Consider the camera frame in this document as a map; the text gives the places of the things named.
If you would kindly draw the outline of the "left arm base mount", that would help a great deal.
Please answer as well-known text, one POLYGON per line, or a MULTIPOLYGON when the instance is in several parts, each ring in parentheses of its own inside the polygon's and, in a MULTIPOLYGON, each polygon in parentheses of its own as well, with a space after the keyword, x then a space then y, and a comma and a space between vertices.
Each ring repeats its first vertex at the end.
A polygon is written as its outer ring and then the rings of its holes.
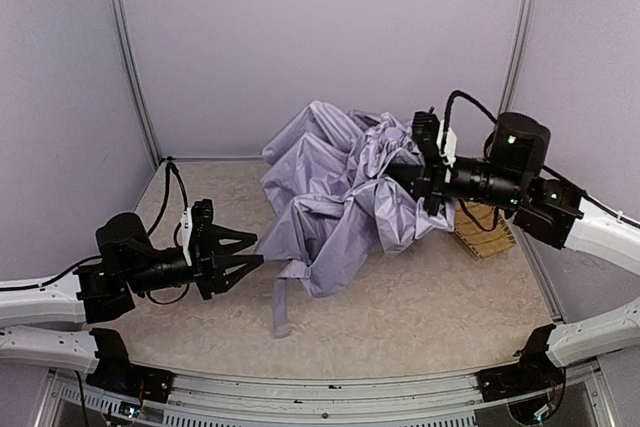
POLYGON ((96 370, 86 376, 86 381, 90 386, 111 393, 165 404, 173 385, 174 374, 168 370, 133 363, 100 362, 96 370))

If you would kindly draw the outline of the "lavender folding umbrella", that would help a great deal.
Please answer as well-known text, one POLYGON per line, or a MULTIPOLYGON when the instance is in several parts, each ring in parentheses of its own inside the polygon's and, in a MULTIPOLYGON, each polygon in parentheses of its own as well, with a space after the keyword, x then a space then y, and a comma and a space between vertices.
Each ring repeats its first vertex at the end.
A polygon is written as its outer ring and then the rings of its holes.
POLYGON ((287 282, 313 298, 343 290, 372 249, 399 254, 433 230, 451 232, 455 207, 429 215, 385 170, 421 160, 408 123, 319 100, 305 106, 263 148, 261 185, 275 219, 256 249, 285 266, 272 294, 274 335, 288 335, 287 282))

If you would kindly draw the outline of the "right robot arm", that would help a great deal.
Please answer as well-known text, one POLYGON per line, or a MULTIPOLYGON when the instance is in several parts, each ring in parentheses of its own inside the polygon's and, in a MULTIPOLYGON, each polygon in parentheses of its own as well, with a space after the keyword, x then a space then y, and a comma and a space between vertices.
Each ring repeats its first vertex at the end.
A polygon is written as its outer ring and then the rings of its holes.
MULTIPOLYGON (((420 164, 392 164, 387 172, 428 214, 437 214, 452 200, 477 224, 468 206, 486 205, 494 218, 512 219, 548 246, 587 253, 638 273, 638 222, 566 180, 542 177, 550 131, 532 118, 499 115, 483 159, 456 156, 454 135, 431 111, 415 113, 411 139, 420 164)), ((638 343, 639 303, 633 301, 580 322, 535 329, 520 362, 562 368, 638 343)))

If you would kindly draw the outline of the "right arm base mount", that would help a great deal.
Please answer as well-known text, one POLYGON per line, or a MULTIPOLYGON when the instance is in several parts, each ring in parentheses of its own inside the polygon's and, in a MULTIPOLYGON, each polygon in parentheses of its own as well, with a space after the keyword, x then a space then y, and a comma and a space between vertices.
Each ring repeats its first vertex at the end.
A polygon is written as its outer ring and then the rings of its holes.
POLYGON ((484 402, 517 397, 562 384, 565 371, 553 364, 508 364, 483 369, 476 374, 484 402))

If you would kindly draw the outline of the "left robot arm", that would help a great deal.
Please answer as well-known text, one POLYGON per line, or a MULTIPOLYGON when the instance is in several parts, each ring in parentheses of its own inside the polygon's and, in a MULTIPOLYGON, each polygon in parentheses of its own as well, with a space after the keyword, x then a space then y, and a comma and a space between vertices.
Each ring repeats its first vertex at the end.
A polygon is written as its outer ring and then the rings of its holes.
POLYGON ((119 214, 98 229, 98 255, 54 277, 2 283, 2 361, 119 375, 130 367, 129 354, 120 334, 102 323, 158 290, 195 286, 210 300, 264 262, 245 251, 254 234, 202 216, 184 216, 182 226, 181 245, 158 249, 136 214, 119 214))

